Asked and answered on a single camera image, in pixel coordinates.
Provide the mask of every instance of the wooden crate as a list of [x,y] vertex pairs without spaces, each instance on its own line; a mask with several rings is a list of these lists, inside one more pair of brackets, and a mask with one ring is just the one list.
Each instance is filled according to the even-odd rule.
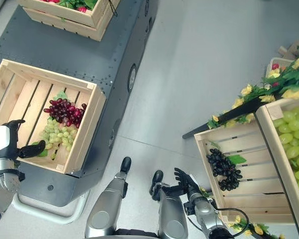
[[[278,178],[271,156],[256,122],[230,128],[217,128],[195,135],[211,189],[218,208],[243,210],[253,223],[293,223],[293,217]],[[221,191],[206,155],[218,144],[226,155],[239,154],[247,162],[238,164],[243,178],[237,189]],[[239,215],[235,211],[222,212],[224,222],[233,222]]]
[[294,177],[293,170],[289,164],[286,153],[278,133],[274,127],[273,120],[283,117],[282,111],[290,110],[299,106],[299,100],[281,99],[260,107],[257,112],[257,119],[264,132],[264,136],[273,155],[273,160],[277,166],[282,179],[291,208],[294,212],[297,225],[299,227],[299,189]]
[[[116,8],[120,0],[111,0]],[[53,2],[18,0],[32,20],[101,41],[113,16],[109,0],[98,0],[93,11],[85,13]]]
[[51,159],[53,150],[48,151],[47,157],[19,160],[69,173],[82,167],[105,102],[101,89],[94,83],[13,61],[2,60],[0,64],[0,125],[10,120],[25,120],[18,130],[19,148],[39,140],[49,117],[43,109],[50,106],[49,100],[60,91],[64,91],[77,106],[88,105],[71,151],[60,146],[54,160]]

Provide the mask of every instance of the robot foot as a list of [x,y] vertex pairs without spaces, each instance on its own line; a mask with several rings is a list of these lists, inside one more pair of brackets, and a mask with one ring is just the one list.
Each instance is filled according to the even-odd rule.
[[151,181],[149,194],[151,195],[151,198],[155,201],[159,201],[159,190],[160,190],[160,186],[156,184],[162,182],[163,177],[164,177],[164,173],[161,170],[158,170],[155,172],[153,179]]

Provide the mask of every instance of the black cable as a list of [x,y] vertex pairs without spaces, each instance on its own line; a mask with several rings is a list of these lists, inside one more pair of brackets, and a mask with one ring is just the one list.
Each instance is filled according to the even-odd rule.
[[247,228],[249,226],[249,218],[248,218],[248,216],[245,212],[243,212],[242,210],[237,209],[237,208],[217,208],[216,204],[212,204],[212,205],[218,211],[237,211],[237,212],[240,212],[241,214],[243,214],[245,216],[246,221],[247,221],[245,227],[240,232],[234,234],[233,237],[237,237],[237,236],[241,235],[242,233],[244,233],[245,230],[247,230]]

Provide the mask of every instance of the red grapes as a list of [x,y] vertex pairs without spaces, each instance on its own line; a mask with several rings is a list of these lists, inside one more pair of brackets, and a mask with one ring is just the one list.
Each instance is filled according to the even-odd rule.
[[75,108],[75,104],[67,99],[58,98],[56,101],[49,101],[51,106],[48,109],[43,109],[45,113],[56,120],[58,123],[64,123],[67,127],[74,124],[77,128],[80,127],[83,115],[85,113],[86,104],[82,104],[82,109]]

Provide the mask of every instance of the dark purple grapes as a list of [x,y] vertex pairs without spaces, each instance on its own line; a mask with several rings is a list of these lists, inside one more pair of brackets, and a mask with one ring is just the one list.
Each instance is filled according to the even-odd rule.
[[236,165],[233,164],[228,157],[226,157],[217,148],[210,150],[211,154],[207,155],[207,160],[211,164],[213,176],[225,176],[226,179],[218,182],[220,190],[231,191],[238,188],[238,179],[243,178],[240,174],[241,171],[236,169]]

